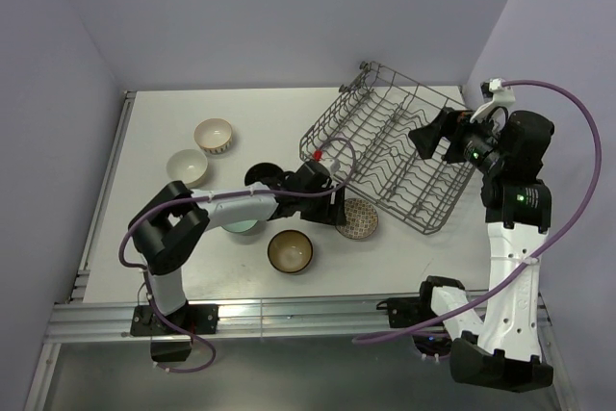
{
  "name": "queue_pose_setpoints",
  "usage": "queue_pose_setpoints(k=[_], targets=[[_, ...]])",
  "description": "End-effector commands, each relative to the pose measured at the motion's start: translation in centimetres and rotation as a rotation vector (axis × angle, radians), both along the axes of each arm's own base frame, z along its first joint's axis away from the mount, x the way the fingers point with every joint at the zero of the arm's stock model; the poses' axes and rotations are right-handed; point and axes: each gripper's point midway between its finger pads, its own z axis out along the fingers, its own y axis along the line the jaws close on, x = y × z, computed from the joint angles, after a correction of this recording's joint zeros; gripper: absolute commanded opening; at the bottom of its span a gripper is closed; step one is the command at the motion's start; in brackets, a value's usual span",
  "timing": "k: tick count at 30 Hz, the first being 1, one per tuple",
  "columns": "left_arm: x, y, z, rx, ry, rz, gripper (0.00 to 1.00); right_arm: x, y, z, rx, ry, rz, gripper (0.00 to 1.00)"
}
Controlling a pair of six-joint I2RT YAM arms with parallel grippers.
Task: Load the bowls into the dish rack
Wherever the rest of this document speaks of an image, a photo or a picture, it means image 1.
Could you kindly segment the red patterned bowl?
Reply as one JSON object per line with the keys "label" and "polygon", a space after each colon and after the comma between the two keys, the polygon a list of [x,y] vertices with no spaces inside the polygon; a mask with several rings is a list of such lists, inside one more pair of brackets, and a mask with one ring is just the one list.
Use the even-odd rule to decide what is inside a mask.
{"label": "red patterned bowl", "polygon": [[336,230],[345,238],[359,241],[370,237],[378,226],[378,213],[371,203],[362,198],[349,198],[344,203],[346,224]]}

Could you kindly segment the light green bowl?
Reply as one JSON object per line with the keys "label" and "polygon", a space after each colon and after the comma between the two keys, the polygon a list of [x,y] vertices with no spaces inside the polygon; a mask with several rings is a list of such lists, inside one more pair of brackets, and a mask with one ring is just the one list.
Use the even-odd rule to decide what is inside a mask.
{"label": "light green bowl", "polygon": [[222,229],[232,234],[245,234],[251,231],[259,223],[258,220],[242,220],[234,223],[228,223],[222,226]]}

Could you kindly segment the white bowl striped outside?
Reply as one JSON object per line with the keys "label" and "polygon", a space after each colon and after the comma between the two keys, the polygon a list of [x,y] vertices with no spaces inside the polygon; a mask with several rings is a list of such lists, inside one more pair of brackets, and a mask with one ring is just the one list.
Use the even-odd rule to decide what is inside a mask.
{"label": "white bowl striped outside", "polygon": [[193,139],[206,155],[219,155],[233,142],[232,125],[223,118],[209,118],[200,122],[193,131]]}

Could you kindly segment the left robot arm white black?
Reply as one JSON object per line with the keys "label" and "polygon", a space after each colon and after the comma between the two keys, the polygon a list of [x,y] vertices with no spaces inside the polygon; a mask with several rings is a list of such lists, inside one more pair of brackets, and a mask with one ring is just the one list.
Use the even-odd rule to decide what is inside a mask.
{"label": "left robot arm white black", "polygon": [[166,333],[184,333],[192,326],[181,268],[206,231],[294,214],[314,223],[344,225],[346,183],[333,184],[339,169],[336,159],[309,160],[296,171],[260,163],[247,171],[243,189],[199,197],[181,181],[168,183],[131,220],[118,252],[127,268],[134,266],[124,257],[129,242],[143,258],[136,267],[144,272],[153,322]]}

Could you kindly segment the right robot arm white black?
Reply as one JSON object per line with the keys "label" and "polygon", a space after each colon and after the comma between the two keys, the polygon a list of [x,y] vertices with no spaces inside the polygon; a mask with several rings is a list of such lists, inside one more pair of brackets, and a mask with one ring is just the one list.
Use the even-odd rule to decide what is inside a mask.
{"label": "right robot arm white black", "polygon": [[427,277],[416,303],[422,321],[441,321],[449,334],[449,370],[458,383],[513,393],[552,385],[537,335],[540,263],[532,253],[551,227],[552,194],[538,174],[553,133],[553,123],[533,112],[509,114],[498,129],[490,118],[453,108],[409,133],[422,159],[447,140],[444,162],[469,163],[482,175],[493,292],[484,315],[463,311],[465,289],[446,277]]}

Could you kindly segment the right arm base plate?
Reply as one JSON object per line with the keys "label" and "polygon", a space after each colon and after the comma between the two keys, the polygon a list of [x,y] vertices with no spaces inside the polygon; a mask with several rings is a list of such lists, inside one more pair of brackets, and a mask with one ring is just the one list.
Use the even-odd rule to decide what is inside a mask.
{"label": "right arm base plate", "polygon": [[389,327],[401,329],[430,320],[434,313],[419,296],[389,297],[379,301],[376,309],[385,311]]}

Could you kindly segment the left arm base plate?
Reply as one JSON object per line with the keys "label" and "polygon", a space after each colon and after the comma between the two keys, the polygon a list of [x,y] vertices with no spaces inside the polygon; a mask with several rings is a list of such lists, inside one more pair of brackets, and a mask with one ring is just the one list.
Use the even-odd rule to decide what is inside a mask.
{"label": "left arm base plate", "polygon": [[[216,304],[186,304],[167,316],[167,320],[192,334],[215,334],[218,326]],[[150,305],[138,305],[133,313],[130,335],[150,337],[177,335],[178,331],[160,320]]]}

